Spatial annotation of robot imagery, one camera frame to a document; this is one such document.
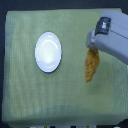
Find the plate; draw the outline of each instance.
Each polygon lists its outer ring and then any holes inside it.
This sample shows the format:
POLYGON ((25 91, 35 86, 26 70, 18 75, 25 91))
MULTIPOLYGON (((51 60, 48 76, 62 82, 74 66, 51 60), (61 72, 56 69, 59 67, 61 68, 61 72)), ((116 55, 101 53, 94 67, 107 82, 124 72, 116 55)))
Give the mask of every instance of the plate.
POLYGON ((35 47, 35 58, 39 68, 46 72, 53 72, 61 61, 61 44, 52 32, 40 36, 35 47))

